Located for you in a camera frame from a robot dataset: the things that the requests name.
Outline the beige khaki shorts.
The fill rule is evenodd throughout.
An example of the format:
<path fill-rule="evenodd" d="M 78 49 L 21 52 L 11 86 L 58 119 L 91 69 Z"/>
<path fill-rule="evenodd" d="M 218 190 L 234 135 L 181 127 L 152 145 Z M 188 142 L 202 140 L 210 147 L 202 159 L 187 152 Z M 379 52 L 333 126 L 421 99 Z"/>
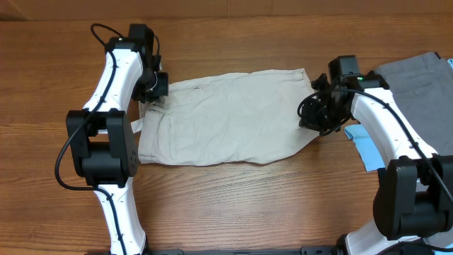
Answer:
<path fill-rule="evenodd" d="M 313 93 L 303 68 L 228 73 L 179 81 L 142 106 L 143 164 L 267 164 L 290 157 L 318 135 L 299 126 L 297 107 Z"/>

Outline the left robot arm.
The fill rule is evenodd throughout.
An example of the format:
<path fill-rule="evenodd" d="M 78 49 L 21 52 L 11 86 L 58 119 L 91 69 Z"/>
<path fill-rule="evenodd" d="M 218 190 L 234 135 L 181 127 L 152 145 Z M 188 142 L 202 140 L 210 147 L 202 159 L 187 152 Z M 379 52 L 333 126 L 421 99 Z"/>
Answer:
<path fill-rule="evenodd" d="M 101 205 L 110 235 L 109 254 L 148 254 L 133 192 L 139 166 L 134 128 L 127 117 L 130 101 L 146 103 L 168 93 L 162 73 L 159 39 L 114 37 L 104 44 L 105 66 L 93 95 L 81 110 L 67 114 L 68 139 L 55 163 L 55 177 L 69 150 L 76 173 L 85 179 Z"/>

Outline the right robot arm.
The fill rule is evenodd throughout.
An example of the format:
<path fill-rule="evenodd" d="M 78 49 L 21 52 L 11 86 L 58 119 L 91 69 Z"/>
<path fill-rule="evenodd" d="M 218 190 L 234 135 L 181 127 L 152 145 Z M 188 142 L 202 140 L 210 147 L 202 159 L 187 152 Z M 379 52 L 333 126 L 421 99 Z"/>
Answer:
<path fill-rule="evenodd" d="M 311 86 L 315 92 L 297 109 L 300 126 L 325 136 L 358 120 L 385 164 L 372 220 L 341 237 L 333 254 L 451 253 L 451 244 L 433 242 L 452 230 L 452 157 L 417 134 L 379 75 L 339 74 L 329 82 L 322 74 Z"/>

